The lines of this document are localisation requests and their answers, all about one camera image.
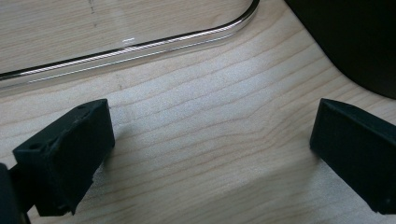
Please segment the black object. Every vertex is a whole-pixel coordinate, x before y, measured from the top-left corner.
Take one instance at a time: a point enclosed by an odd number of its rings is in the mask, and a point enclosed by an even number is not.
[[[396,214],[396,126],[356,106],[322,99],[311,149],[373,211]]]
[[[6,197],[1,204],[10,206],[8,211],[1,208],[0,220],[17,220],[14,217],[23,217],[34,204],[43,217],[74,214],[94,172],[114,145],[106,99],[72,109],[13,150],[18,164],[9,177],[4,166],[0,169],[0,197]]]
[[[396,99],[396,1],[285,1],[344,75]]]

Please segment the light wooden surface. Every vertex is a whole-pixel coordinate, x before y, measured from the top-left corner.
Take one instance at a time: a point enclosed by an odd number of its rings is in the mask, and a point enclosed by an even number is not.
[[[395,223],[309,149],[320,98],[396,124],[281,0],[233,42],[0,98],[0,162],[72,107],[107,98],[117,144],[75,216],[33,223]]]

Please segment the wood grain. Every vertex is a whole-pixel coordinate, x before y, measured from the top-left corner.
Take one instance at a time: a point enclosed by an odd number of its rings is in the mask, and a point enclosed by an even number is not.
[[[309,150],[320,98],[396,124],[281,0],[224,46],[0,98],[0,158],[70,108],[107,98],[117,144],[75,216],[33,223],[394,223]]]

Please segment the glass panel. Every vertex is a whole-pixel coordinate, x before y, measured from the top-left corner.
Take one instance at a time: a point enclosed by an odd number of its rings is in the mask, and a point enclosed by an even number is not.
[[[0,90],[232,35],[258,2],[1,1]]]

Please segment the glass pane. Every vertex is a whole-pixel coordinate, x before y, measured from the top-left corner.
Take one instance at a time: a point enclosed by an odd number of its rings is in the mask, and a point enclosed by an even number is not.
[[[118,59],[113,56],[124,54],[125,51],[120,50],[130,47],[134,48],[128,49],[128,52],[147,50],[150,41],[155,43],[169,36],[219,27],[246,13],[254,2],[259,1],[1,1],[0,82],[3,83],[0,83],[0,89],[19,83],[14,81],[5,84],[5,79],[36,75],[50,65],[56,65],[50,69],[51,74],[25,78],[23,82],[126,60],[126,56]],[[180,45],[186,44],[182,42],[186,41],[177,41]],[[102,55],[104,52],[112,54],[105,57]],[[100,54],[102,61],[87,64],[84,57],[94,54]],[[76,63],[80,57],[85,61]],[[92,61],[97,61],[97,57],[91,57],[89,62]],[[68,63],[64,65],[68,67],[67,72],[52,71],[64,68],[59,66],[60,62]]]

